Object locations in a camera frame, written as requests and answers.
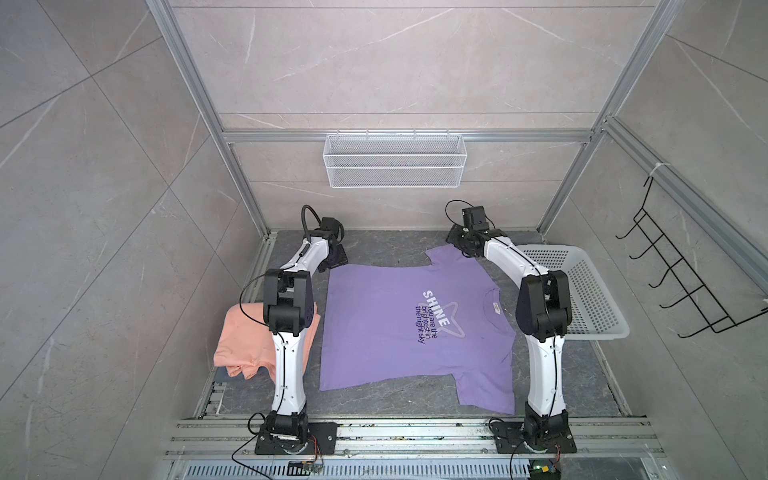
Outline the purple t-shirt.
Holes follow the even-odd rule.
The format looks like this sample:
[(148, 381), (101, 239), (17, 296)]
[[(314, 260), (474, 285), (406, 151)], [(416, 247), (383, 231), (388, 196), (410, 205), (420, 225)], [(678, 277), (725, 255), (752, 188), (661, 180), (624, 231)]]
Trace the purple t-shirt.
[(514, 413), (516, 332), (499, 287), (452, 245), (426, 254), (427, 266), (331, 271), (320, 390), (450, 375), (460, 404)]

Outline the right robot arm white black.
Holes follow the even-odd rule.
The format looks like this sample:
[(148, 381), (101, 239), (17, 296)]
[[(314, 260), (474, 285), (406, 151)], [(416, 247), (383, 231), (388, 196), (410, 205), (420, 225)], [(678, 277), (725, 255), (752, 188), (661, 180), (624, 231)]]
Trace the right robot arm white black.
[(447, 242), (495, 264), (519, 288), (515, 319), (525, 335), (530, 366), (521, 436), (530, 449), (541, 451), (568, 427), (562, 374), (562, 350), (572, 322), (568, 276), (539, 265), (499, 230), (454, 225)]

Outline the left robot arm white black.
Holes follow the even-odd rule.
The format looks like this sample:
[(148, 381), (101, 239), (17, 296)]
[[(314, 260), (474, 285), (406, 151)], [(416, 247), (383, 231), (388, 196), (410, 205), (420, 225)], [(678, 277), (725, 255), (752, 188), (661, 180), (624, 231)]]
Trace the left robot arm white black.
[(347, 263), (343, 237), (342, 223), (323, 217), (304, 232), (290, 260), (265, 274), (263, 314), (276, 351), (272, 412), (278, 416), (298, 417), (305, 410), (305, 344), (316, 314), (312, 276)]

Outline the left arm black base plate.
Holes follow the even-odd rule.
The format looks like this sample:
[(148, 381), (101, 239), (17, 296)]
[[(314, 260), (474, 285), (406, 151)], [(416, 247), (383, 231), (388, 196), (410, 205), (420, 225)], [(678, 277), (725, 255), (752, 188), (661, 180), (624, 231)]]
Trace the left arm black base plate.
[(331, 455), (335, 452), (339, 425), (310, 422), (293, 427), (264, 426), (257, 437), (256, 455)]

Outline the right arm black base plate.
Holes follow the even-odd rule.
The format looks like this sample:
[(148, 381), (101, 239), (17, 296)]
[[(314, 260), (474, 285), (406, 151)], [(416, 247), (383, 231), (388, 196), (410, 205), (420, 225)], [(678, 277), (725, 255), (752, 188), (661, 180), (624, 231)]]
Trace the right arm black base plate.
[(492, 418), (487, 426), (499, 454), (572, 454), (577, 452), (574, 437), (566, 428), (563, 432), (534, 435), (527, 432), (523, 421)]

